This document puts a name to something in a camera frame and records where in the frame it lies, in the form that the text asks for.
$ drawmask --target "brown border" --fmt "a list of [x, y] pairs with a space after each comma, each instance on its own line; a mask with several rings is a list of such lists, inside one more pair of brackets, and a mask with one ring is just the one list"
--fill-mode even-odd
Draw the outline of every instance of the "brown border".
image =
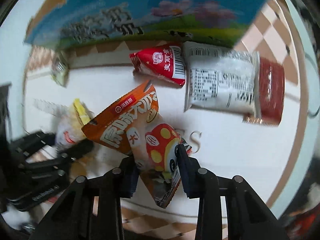
[[302, 46], [302, 42], [298, 33], [298, 30], [291, 18], [291, 15], [285, 5], [283, 4], [283, 1], [285, 0], [277, 0], [279, 6], [281, 7], [284, 17], [287, 20], [287, 23], [289, 25], [293, 42], [297, 51], [297, 57], [298, 57], [298, 65], [299, 65], [299, 73], [300, 73], [300, 112], [299, 112], [299, 118], [298, 118], [298, 126], [297, 126], [297, 132], [294, 139], [294, 143], [292, 146], [292, 150], [290, 153], [290, 156], [288, 158], [288, 162], [286, 167], [284, 168], [284, 171], [281, 175], [281, 178], [278, 181], [278, 184], [276, 185], [275, 189], [273, 190], [270, 198], [267, 201], [267, 206], [271, 207], [274, 202], [277, 200], [279, 195], [281, 194], [282, 190], [284, 189], [285, 185], [287, 184], [289, 177], [292, 173], [292, 170], [297, 162], [302, 141], [304, 138], [304, 133], [306, 130], [307, 125], [307, 115], [308, 115], [308, 85], [307, 85], [307, 76], [306, 76], [306, 68], [304, 64], [304, 49]]

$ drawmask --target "orange snack package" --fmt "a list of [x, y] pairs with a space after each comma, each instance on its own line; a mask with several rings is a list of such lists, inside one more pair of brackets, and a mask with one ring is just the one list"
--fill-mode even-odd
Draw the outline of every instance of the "orange snack package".
[[179, 183], [174, 149], [191, 147], [158, 113], [156, 90], [145, 82], [111, 104], [86, 124], [86, 137], [121, 153], [134, 156], [140, 177], [156, 204], [166, 208]]

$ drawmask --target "white snack package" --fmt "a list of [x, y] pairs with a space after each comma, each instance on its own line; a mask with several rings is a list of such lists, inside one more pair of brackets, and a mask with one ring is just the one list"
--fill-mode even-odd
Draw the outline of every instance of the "white snack package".
[[185, 66], [189, 71], [185, 111], [202, 108], [257, 115], [260, 55], [186, 41]]

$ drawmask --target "blue milk package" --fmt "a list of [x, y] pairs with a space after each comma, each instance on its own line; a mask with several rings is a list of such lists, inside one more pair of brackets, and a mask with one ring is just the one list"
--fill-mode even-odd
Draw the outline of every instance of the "blue milk package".
[[264, 2], [65, 0], [31, 21], [25, 42], [55, 50], [137, 40], [195, 41], [231, 48]]

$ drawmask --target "flower illustration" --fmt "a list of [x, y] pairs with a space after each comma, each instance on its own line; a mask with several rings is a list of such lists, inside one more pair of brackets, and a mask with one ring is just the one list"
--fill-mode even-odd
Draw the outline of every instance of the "flower illustration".
[[215, 1], [199, 4], [195, 9], [195, 17], [207, 28], [226, 28], [231, 20], [236, 19], [233, 11], [221, 7]]
[[191, 0], [180, 0], [178, 3], [164, 0], [159, 3], [159, 7], [151, 8], [151, 14], [160, 17], [182, 15], [191, 6]]

